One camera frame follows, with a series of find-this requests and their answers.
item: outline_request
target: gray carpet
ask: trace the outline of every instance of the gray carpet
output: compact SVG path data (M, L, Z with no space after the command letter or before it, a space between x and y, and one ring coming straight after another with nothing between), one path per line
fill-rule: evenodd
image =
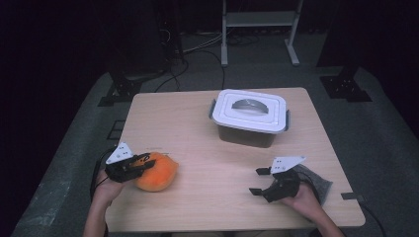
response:
M229 65L224 68L224 89L303 87L315 105L336 154L358 195L377 216L387 236L417 236L419 233L419 142L378 80L363 68L355 80L372 102L348 103L330 99L319 77L336 75L341 68L316 68L326 35L297 34L294 47L300 66L291 65L284 35L260 37L242 47L228 48ZM183 37L184 48L208 39ZM185 56L189 67L178 76L181 91L220 90L223 73L217 59L219 46ZM173 73L185 69L176 61ZM143 84L141 93L154 90L171 75ZM107 139L117 119L125 119L129 103L98 107L110 88L109 74L98 79L45 173L13 236L80 236L89 208L89 185L96 159L117 143ZM159 92L176 91L169 81ZM381 236L372 216L359 228L344 228L347 236ZM307 231L297 231L303 236ZM158 236L158 233L111 236Z

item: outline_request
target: plastic container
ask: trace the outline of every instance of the plastic container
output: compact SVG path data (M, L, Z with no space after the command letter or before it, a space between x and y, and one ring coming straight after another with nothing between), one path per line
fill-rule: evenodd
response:
M221 140L264 148L270 147L289 123L282 97L242 90L221 91L210 117L218 125Z

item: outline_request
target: gray cloth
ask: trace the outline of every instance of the gray cloth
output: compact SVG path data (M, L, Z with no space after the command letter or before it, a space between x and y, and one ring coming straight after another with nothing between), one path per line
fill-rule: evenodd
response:
M333 182L321 178L319 175L301 164L293 167L293 169L298 173L301 179L309 180L312 182L317 190L320 204L323 205L326 201L327 195L329 194L330 187L332 187Z

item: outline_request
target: metal rack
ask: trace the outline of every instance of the metal rack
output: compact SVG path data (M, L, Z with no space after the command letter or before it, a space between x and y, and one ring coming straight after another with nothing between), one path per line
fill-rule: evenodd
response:
M222 2L222 44L221 44L221 65L228 65L227 56L227 28L231 27L276 27L291 26L289 39L285 39L287 51L289 52L292 64L299 65L299 60L293 49L293 39L299 21L299 15L303 0L298 0L295 11L282 12L227 12L226 0Z

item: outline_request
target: wooden table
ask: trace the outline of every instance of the wooden table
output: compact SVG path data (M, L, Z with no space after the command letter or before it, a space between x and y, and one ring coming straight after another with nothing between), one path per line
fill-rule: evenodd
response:
M268 188L272 176L258 176L277 156L304 155L302 163L333 185L323 205L338 226L361 226L365 217L311 100L303 88L249 90L283 97L291 127L269 148L219 139L209 119L219 91L138 94L132 101L121 141L135 154L168 153L180 166L172 185L148 193L134 184L109 207L112 232L295 229L313 226L279 201L267 203L249 188Z

